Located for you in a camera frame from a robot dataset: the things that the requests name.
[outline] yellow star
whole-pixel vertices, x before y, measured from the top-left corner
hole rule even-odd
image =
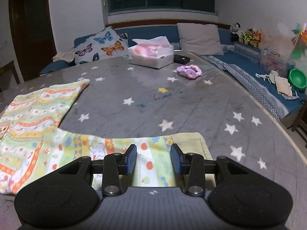
[[[169,90],[168,89],[166,89],[165,87],[163,87],[163,88],[159,88],[158,89],[158,92],[161,92],[161,93],[167,93]]]

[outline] butterfly pillow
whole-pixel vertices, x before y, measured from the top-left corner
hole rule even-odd
[[[112,27],[89,37],[75,48],[76,65],[128,55],[127,34],[117,34]]]

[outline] panda plush toy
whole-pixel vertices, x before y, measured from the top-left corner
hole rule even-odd
[[[230,27],[231,41],[239,41],[239,34],[242,34],[240,28],[241,26],[237,22]]]

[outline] white plastic box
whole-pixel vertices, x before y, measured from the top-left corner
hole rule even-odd
[[[174,62],[174,47],[170,45],[166,36],[133,41],[137,45],[128,49],[130,63],[160,69]]]

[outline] gray pillow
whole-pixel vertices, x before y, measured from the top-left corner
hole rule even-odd
[[[214,24],[177,23],[180,47],[198,55],[223,55],[219,32]]]

